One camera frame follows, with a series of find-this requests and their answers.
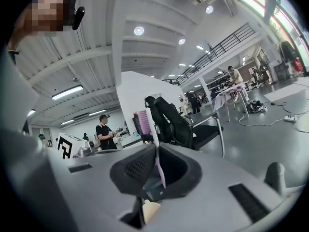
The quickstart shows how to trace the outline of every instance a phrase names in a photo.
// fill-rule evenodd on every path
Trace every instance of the power strip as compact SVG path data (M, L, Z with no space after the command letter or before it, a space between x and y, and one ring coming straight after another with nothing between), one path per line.
M289 121L289 122L296 123L297 117L292 116L292 115L288 115L288 116L285 116L285 117L284 117L284 120L285 120L285 121Z

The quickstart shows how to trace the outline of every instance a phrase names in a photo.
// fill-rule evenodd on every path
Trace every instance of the chair armrest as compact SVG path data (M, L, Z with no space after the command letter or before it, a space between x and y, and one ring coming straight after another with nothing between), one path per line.
M213 113L211 113L211 114L208 114L203 120L201 120L201 121L197 121L197 122L195 122L195 123L193 123L193 124L189 124L189 127L190 128L194 128L194 127L196 127L196 126L199 126L200 124L203 124L204 122L206 122L207 120L209 120L209 119L211 119L211 118L218 118L218 114L217 114L217 112L213 112Z

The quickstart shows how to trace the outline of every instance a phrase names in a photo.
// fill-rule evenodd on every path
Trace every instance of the fluorescent light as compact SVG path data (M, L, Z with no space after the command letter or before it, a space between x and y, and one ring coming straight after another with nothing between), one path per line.
M35 113L35 110L34 109L31 109L31 111L28 113L27 117L29 117L30 115L34 114Z
M206 11L206 13L210 14L211 12L213 12L213 7L208 6L205 11Z
M184 44L185 43L185 39L184 38L182 38L182 39L180 39L179 41L178 41L178 44Z
M61 125L69 124L69 123L71 123L71 122L73 122L73 121L74 121L74 119L71 119L71 120L69 120L69 121L67 121L67 122L61 123Z
M142 35L143 33L144 33L144 28L143 28L143 27L137 27L137 28L134 29L134 34L135 34L135 35L140 36L140 35Z
M98 112L95 112L95 113L92 113L92 114L89 114L89 116L92 116L92 115L95 115L95 114L99 114L99 113L103 113L103 112L105 112L105 111L106 111L106 109L101 110L101 111L98 111Z
M53 100L58 100L58 99L60 99L60 98L62 98L62 97L64 97L64 96L66 96L66 95L69 95L69 94L71 94L71 93L74 93L74 92L79 91L79 90L82 90L82 89L83 89L83 86L82 86L82 85L78 85L78 86L75 86L75 87L71 87L71 88L69 88L69 89L67 89L67 90L64 90L64 91L62 91L62 92L60 92L60 93L58 93L58 94L56 94L56 95L53 95L53 96L52 96L52 99L53 99Z

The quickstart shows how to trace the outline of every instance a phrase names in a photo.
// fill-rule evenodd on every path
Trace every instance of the white pillar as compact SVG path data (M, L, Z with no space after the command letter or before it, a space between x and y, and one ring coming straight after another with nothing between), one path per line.
M204 81L202 76L199 77L199 81L201 82L201 84L202 84L202 86L203 86L203 88L205 90L208 102L211 104L211 93L209 92L209 89L208 89L208 87L207 87L207 85L206 85L206 83L205 83L205 81Z

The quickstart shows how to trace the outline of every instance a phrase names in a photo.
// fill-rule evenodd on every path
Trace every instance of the white sheet on floor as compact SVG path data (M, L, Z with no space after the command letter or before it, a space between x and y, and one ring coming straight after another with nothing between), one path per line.
M280 88L274 92L268 93L265 95L265 97L267 99L269 99L270 101L274 102L277 100L280 100L284 97L290 96L290 95L294 95L304 89L306 89L306 86L303 85L298 85L298 84L291 84L289 86Z
M295 83L309 87L309 76L299 77Z

